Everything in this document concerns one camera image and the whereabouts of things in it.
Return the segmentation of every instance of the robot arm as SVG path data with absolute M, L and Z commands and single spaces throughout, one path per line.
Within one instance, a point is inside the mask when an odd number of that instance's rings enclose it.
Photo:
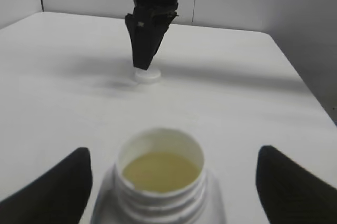
M 133 1 L 133 13 L 125 17 L 132 44 L 133 65 L 147 70 L 170 23 L 177 16 L 178 0 Z

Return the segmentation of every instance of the white plastic bottle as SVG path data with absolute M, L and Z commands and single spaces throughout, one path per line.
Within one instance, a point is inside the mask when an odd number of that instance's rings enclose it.
M 188 186 L 166 193 L 136 190 L 123 176 L 133 160 L 152 152 L 167 152 L 186 158 L 200 173 Z M 114 169 L 114 193 L 125 220 L 134 224 L 186 224 L 202 213 L 207 195 L 207 175 L 200 145 L 189 135 L 171 129 L 146 131 L 121 149 Z

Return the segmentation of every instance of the white bottle cap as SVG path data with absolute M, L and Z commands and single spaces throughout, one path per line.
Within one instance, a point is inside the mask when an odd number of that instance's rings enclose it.
M 135 69 L 135 80 L 139 84 L 153 84 L 159 82 L 162 73 L 158 68 L 150 67 L 148 70 Z

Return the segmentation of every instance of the table surface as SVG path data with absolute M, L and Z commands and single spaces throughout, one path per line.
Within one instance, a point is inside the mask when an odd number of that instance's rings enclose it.
M 89 223 L 119 146 L 153 127 L 201 143 L 229 224 L 268 223 L 255 188 L 263 145 L 337 187 L 336 127 L 269 35 L 171 25 L 150 86 L 132 81 L 131 53 L 121 19 L 38 13 L 0 30 L 0 200 L 88 147 Z

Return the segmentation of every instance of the yellow liquid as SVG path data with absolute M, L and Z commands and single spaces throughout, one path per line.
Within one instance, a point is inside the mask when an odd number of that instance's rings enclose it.
M 136 190 L 169 192 L 184 188 L 200 170 L 186 158 L 166 152 L 153 152 L 133 160 L 123 176 Z

